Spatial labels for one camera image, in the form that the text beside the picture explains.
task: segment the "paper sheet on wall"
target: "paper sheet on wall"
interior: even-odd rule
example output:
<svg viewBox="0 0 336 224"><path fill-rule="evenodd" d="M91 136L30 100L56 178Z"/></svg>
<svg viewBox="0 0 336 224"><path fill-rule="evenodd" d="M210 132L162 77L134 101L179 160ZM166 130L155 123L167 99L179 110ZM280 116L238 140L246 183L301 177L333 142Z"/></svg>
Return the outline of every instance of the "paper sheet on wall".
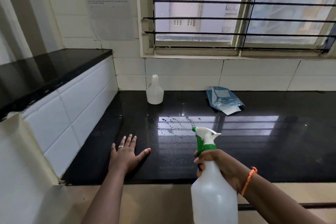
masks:
<svg viewBox="0 0 336 224"><path fill-rule="evenodd" d="M87 0L87 4L98 40L134 39L129 0Z"/></svg>

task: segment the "forearm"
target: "forearm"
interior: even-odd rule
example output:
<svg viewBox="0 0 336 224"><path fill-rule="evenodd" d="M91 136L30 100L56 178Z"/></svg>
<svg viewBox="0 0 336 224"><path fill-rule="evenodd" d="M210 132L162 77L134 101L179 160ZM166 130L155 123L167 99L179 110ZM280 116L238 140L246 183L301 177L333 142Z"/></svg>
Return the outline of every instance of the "forearm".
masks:
<svg viewBox="0 0 336 224"><path fill-rule="evenodd" d="M82 220L82 224L118 224L120 203L126 172L122 169L108 172L90 207Z"/></svg>
<svg viewBox="0 0 336 224"><path fill-rule="evenodd" d="M253 174L244 197L269 224L325 224L258 174Z"/></svg>

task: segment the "hand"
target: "hand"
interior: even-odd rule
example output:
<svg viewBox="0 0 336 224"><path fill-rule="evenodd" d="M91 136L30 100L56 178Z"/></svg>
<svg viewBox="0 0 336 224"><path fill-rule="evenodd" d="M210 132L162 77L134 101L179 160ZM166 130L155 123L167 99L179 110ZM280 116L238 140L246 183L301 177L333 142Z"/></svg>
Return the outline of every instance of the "hand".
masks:
<svg viewBox="0 0 336 224"><path fill-rule="evenodd" d="M204 161L215 161L224 179L235 191L241 192L250 172L246 166L222 150L207 150L201 152L194 161L199 167L197 177L200 177L205 170Z"/></svg>
<svg viewBox="0 0 336 224"><path fill-rule="evenodd" d="M116 151L115 143L112 144L111 148L111 158L108 165L108 170L122 170L125 174L131 172L139 162L150 154L151 149L143 150L139 155L134 154L135 145L137 144L137 136L132 139L132 134L130 134L126 140L126 136L120 142L118 151Z"/></svg>

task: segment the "person's left hand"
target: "person's left hand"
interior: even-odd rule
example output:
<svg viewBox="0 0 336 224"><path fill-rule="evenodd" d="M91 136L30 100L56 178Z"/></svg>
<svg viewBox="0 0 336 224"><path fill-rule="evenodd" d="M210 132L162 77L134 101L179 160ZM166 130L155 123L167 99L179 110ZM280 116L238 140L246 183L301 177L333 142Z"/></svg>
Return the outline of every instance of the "person's left hand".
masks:
<svg viewBox="0 0 336 224"><path fill-rule="evenodd" d="M144 157L150 154L150 148L143 150L137 156L134 154L135 145L137 144L137 136L132 138L132 134L130 134L126 142L125 140L126 136L121 140L118 151L116 151L115 143L112 144L111 158L108 165L109 171L122 170L125 174L129 173Z"/></svg>

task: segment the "spray nozzle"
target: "spray nozzle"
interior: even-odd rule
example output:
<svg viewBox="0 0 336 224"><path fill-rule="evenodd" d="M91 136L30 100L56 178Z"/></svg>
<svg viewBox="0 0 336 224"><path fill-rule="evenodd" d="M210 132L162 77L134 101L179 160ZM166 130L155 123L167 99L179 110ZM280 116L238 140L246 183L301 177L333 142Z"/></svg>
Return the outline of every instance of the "spray nozzle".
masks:
<svg viewBox="0 0 336 224"><path fill-rule="evenodd" d="M214 139L221 135L221 133L216 133L212 129L203 127L192 127L192 130L196 132L197 139L197 155L205 150L216 149Z"/></svg>

